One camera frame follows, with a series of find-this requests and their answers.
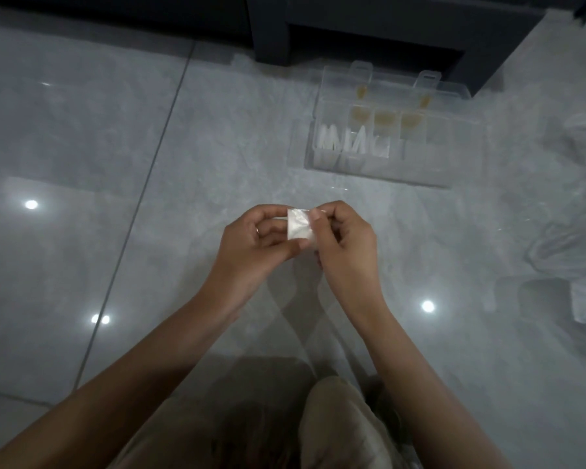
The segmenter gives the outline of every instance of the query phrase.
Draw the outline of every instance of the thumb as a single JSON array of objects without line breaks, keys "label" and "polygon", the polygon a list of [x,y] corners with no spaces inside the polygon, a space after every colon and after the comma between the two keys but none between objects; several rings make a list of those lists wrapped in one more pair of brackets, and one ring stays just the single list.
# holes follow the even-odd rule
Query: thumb
[{"label": "thumb", "polygon": [[272,245],[262,249],[268,256],[267,262],[271,269],[296,257],[300,252],[311,245],[311,241],[308,239],[291,239],[285,240],[278,245]]},{"label": "thumb", "polygon": [[317,248],[319,252],[334,249],[339,244],[336,242],[336,237],[332,228],[330,227],[330,221],[325,212],[319,209],[311,209],[308,212],[308,218],[311,221],[311,228],[315,234],[315,240],[317,241]]}]

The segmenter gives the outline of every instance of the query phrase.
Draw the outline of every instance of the open plastic box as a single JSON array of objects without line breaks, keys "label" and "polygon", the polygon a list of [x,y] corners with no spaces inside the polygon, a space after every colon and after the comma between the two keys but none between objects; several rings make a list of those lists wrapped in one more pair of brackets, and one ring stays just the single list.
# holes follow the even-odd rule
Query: open plastic box
[{"label": "open plastic box", "polygon": [[368,62],[324,68],[308,168],[450,188],[478,178],[484,125],[465,86],[374,72]]}]

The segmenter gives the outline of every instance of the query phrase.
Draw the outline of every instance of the person's left hand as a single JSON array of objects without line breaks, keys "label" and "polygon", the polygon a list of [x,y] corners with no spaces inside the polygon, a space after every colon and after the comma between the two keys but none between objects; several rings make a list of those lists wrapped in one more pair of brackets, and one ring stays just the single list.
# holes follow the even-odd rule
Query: person's left hand
[{"label": "person's left hand", "polygon": [[202,293],[227,312],[239,310],[281,263],[310,246],[307,239],[287,240],[288,206],[252,207],[226,226],[211,273]]}]

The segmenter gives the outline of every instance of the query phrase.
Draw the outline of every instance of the floor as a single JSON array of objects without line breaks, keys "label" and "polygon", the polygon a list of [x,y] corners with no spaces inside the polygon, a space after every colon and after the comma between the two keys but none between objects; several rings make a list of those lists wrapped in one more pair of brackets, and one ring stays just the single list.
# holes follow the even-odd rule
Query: floor
[{"label": "floor", "polygon": [[[525,260],[586,188],[561,127],[586,112],[586,27],[547,17],[476,96],[487,168],[451,190],[299,167],[319,65],[0,9],[0,446],[190,298],[241,212],[344,199],[392,311],[516,467],[586,467],[586,324]],[[303,258],[178,392],[287,405],[329,368],[374,374]]]}]

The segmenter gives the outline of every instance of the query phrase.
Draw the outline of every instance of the person's right arm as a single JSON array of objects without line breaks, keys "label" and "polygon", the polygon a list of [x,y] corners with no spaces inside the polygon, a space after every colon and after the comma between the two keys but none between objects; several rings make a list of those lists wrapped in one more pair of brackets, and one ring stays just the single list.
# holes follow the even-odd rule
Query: person's right arm
[{"label": "person's right arm", "polygon": [[309,215],[330,288],[363,338],[426,469],[510,467],[391,314],[373,228],[342,201]]}]

